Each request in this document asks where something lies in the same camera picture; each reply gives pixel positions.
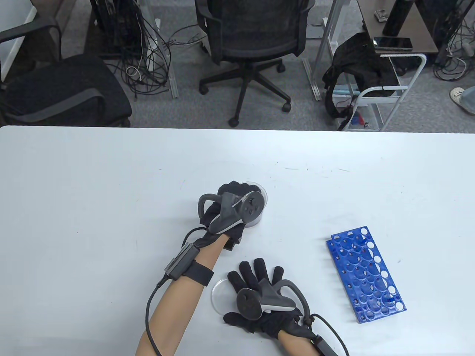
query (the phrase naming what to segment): smartphone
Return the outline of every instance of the smartphone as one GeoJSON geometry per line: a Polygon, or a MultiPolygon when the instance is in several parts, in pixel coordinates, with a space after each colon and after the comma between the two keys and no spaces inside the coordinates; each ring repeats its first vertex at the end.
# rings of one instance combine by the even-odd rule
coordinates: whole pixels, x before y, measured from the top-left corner
{"type": "Polygon", "coordinates": [[[374,48],[380,51],[412,51],[412,42],[407,37],[373,37],[374,48]]]}

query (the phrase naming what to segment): black glove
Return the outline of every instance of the black glove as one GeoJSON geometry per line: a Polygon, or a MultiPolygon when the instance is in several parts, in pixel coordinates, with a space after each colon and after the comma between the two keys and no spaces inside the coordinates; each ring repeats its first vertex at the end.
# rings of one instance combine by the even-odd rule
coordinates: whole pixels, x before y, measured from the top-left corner
{"type": "MultiPolygon", "coordinates": [[[[243,288],[259,290],[259,281],[264,278],[269,281],[266,263],[262,258],[254,260],[255,275],[252,273],[251,266],[247,261],[243,261],[239,264],[239,271],[244,280],[242,280],[239,273],[236,271],[228,273],[228,280],[233,285],[236,293],[243,288]]],[[[282,280],[283,274],[284,269],[282,267],[275,267],[271,284],[274,286],[277,282],[282,280]]],[[[270,313],[263,313],[259,320],[254,321],[247,320],[239,313],[228,313],[223,317],[223,319],[226,324],[244,328],[250,333],[256,331],[263,332],[275,339],[277,339],[277,335],[281,330],[290,335],[314,339],[316,335],[312,333],[308,327],[298,324],[301,316],[302,314],[300,310],[296,308],[292,311],[272,311],[270,313]]]]}
{"type": "MultiPolygon", "coordinates": [[[[256,186],[256,185],[249,185],[246,183],[237,183],[235,181],[232,181],[229,184],[224,184],[218,189],[218,195],[222,195],[224,192],[229,192],[233,193],[239,197],[243,197],[247,193],[253,192],[253,191],[258,191],[260,192],[261,189],[256,186]]],[[[207,228],[209,227],[209,224],[211,224],[211,221],[215,217],[219,215],[221,212],[221,205],[217,202],[214,202],[211,204],[211,206],[206,210],[205,215],[203,218],[200,220],[200,224],[205,225],[207,228]]],[[[225,248],[228,250],[232,250],[235,244],[238,244],[241,242],[241,237],[242,237],[242,232],[244,231],[244,226],[245,224],[239,224],[236,225],[229,230],[225,231],[224,234],[226,234],[229,237],[229,241],[226,244],[225,248]]],[[[199,239],[200,241],[196,241],[195,244],[198,245],[208,245],[213,242],[215,242],[218,239],[218,235],[211,235],[209,233],[206,233],[204,237],[199,239]]]]}

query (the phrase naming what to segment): black bag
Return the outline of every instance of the black bag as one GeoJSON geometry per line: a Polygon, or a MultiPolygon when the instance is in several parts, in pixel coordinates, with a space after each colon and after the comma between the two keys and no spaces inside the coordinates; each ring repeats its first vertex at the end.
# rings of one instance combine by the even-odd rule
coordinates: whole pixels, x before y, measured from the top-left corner
{"type": "MultiPolygon", "coordinates": [[[[333,91],[342,73],[355,77],[360,93],[375,86],[399,85],[391,61],[376,54],[367,32],[360,32],[341,44],[333,55],[332,66],[323,75],[326,97],[325,108],[334,119],[345,118],[338,131],[343,130],[353,116],[351,104],[339,112],[333,103],[333,91]]],[[[365,97],[391,96],[394,90],[369,92],[365,97]]]]}

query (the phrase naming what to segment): petri dish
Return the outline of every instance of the petri dish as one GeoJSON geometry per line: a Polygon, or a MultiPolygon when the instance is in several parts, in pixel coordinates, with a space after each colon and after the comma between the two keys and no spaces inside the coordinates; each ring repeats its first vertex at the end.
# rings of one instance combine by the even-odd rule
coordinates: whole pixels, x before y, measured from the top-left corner
{"type": "Polygon", "coordinates": [[[218,281],[211,290],[211,305],[220,316],[226,313],[239,313],[236,304],[236,291],[227,279],[218,281]]]}

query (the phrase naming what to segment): white wall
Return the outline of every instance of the white wall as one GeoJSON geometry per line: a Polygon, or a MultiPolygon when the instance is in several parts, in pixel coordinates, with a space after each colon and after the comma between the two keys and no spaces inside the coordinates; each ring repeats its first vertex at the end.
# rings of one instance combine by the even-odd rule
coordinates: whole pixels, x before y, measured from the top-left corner
{"type": "MultiPolygon", "coordinates": [[[[0,31],[32,21],[36,9],[30,0],[0,0],[0,31]]],[[[0,44],[1,78],[5,79],[23,38],[0,44]]]]}

